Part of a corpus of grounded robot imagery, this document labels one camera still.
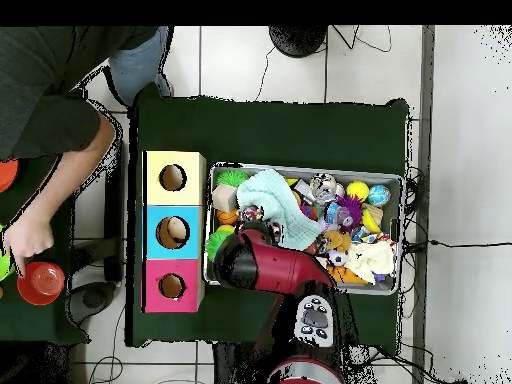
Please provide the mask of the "person's hand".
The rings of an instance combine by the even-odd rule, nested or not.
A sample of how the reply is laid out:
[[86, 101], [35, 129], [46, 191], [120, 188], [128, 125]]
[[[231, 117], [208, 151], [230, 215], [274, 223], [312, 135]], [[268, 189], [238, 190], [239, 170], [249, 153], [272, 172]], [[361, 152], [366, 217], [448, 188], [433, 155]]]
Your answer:
[[14, 260], [20, 277], [25, 276], [27, 259], [52, 246], [50, 220], [39, 212], [25, 211], [4, 231], [4, 250]]

